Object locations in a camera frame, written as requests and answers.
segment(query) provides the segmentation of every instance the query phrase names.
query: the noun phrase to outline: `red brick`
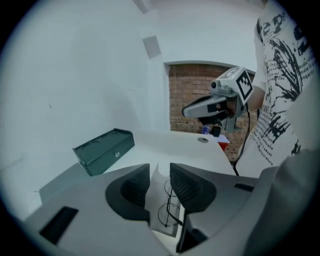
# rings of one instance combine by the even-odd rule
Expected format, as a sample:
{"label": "red brick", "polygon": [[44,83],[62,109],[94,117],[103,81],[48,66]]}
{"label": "red brick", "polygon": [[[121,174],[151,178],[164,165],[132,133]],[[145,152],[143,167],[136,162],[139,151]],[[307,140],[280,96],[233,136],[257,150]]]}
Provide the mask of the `red brick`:
{"label": "red brick", "polygon": [[200,97],[203,97],[203,95],[201,95],[201,94],[192,94],[192,98],[194,99],[194,100],[196,100],[196,99],[199,99]]}
{"label": "red brick", "polygon": [[192,80],[183,80],[182,84],[183,85],[192,85],[192,82],[193,82]]}
{"label": "red brick", "polygon": [[181,94],[182,90],[181,89],[170,89],[171,94]]}
{"label": "red brick", "polygon": [[182,117],[182,113],[181,113],[181,111],[177,111],[177,112],[170,111],[170,116],[171,117]]}
{"label": "red brick", "polygon": [[194,128],[194,125],[190,125],[190,124],[183,124],[182,125],[182,128],[184,128],[184,129],[192,129],[192,128]]}
{"label": "red brick", "polygon": [[207,80],[207,76],[198,76],[198,80],[204,80],[204,81],[206,81]]}
{"label": "red brick", "polygon": [[170,103],[171,108],[181,108],[183,103]]}
{"label": "red brick", "polygon": [[182,99],[181,98],[171,98],[170,103],[181,103]]}
{"label": "red brick", "polygon": [[183,98],[183,99],[182,99],[182,102],[183,102],[183,103],[186,103],[186,104],[189,104],[189,103],[192,102],[192,99],[190,99],[190,98]]}
{"label": "red brick", "polygon": [[183,99],[193,99],[194,95],[193,94],[182,94],[181,98],[182,98],[182,102],[184,102]]}
{"label": "red brick", "polygon": [[198,77],[197,76],[184,76],[183,80],[197,80]]}
{"label": "red brick", "polygon": [[201,81],[201,84],[204,86],[211,86],[211,81]]}
{"label": "red brick", "polygon": [[194,81],[192,81],[192,84],[193,84],[193,85],[201,85],[201,81],[199,81],[199,80],[194,80]]}
{"label": "red brick", "polygon": [[197,88],[200,89],[200,90],[206,90],[207,89],[207,87],[205,85],[198,85]]}
{"label": "red brick", "polygon": [[181,116],[170,116],[171,120],[181,120]]}
{"label": "red brick", "polygon": [[215,73],[223,74],[228,69],[230,69],[230,67],[218,67],[218,68],[214,68],[212,71],[215,72]]}
{"label": "red brick", "polygon": [[187,125],[190,125],[190,126],[194,126],[195,125],[195,122],[192,122],[192,121],[186,121],[185,122]]}
{"label": "red brick", "polygon": [[192,84],[178,85],[178,89],[192,89],[192,88],[193,88]]}
{"label": "red brick", "polygon": [[195,119],[182,117],[182,120],[184,120],[184,121],[194,121]]}
{"label": "red brick", "polygon": [[181,107],[170,107],[170,111],[173,111],[173,112],[180,112],[181,111]]}

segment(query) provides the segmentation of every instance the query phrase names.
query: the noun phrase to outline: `brick wall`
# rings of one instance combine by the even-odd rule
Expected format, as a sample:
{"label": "brick wall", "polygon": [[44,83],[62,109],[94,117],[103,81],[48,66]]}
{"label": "brick wall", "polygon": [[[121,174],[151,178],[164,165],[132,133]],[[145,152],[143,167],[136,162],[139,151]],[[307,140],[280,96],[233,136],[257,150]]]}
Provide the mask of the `brick wall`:
{"label": "brick wall", "polygon": [[[185,118],[181,114],[184,106],[195,99],[210,93],[211,82],[227,71],[228,67],[207,64],[180,64],[172,65],[169,72],[170,89],[170,126],[172,131],[201,133],[202,124],[197,119]],[[257,123],[257,113],[250,113],[250,130]],[[235,161],[238,150],[246,136],[248,115],[244,113],[237,120],[240,131],[228,133],[221,130],[230,141],[225,154],[229,161]]]}

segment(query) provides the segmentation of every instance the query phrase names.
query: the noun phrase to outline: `red object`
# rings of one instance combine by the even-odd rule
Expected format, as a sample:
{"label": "red object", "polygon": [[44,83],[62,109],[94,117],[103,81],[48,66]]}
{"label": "red object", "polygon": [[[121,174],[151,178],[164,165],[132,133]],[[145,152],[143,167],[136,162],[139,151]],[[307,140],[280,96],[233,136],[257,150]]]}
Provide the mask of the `red object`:
{"label": "red object", "polygon": [[218,142],[218,144],[220,145],[223,151],[225,151],[226,147],[229,145],[229,143],[225,143],[225,142]]}

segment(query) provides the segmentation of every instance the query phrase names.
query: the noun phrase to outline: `person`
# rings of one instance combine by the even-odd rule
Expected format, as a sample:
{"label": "person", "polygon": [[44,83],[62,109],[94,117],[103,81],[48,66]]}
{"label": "person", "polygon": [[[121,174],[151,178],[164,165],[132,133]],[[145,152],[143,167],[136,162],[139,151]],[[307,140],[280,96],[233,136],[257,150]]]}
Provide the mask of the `person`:
{"label": "person", "polygon": [[265,3],[254,42],[257,70],[248,108],[260,113],[235,169],[241,176],[259,177],[301,150],[286,111],[310,83],[317,61],[299,26],[275,0]]}

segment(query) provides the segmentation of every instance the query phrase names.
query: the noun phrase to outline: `white table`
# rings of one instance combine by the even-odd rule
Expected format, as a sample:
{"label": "white table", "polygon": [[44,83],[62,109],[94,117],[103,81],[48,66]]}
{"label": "white table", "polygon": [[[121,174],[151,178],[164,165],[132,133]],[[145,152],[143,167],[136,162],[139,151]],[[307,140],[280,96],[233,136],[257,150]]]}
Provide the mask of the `white table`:
{"label": "white table", "polygon": [[[205,138],[208,142],[199,142],[198,138]],[[133,139],[135,146],[105,173],[128,166],[150,164],[150,177],[157,165],[163,176],[169,176],[170,163],[177,163],[222,174],[235,174],[227,156],[218,144],[217,138],[211,134],[178,131],[133,131]],[[184,208],[181,205],[179,219],[183,221],[183,217]],[[179,225],[175,238],[157,231],[153,231],[153,233],[174,255],[181,231],[182,227]]]}

